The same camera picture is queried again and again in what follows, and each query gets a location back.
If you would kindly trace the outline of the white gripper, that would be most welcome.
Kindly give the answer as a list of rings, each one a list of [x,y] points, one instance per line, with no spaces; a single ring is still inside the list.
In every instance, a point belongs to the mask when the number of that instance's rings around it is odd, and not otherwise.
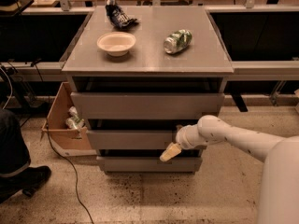
[[[194,149],[203,144],[203,136],[198,132],[196,125],[177,125],[176,143],[170,143],[161,154],[160,161],[170,161],[181,153],[182,149]]]

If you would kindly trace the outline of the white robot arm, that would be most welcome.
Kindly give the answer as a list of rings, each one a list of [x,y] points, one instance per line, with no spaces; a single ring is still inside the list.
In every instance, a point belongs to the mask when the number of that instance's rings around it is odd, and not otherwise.
[[[263,163],[257,224],[299,224],[299,136],[260,133],[205,115],[195,125],[180,127],[160,160],[221,141]]]

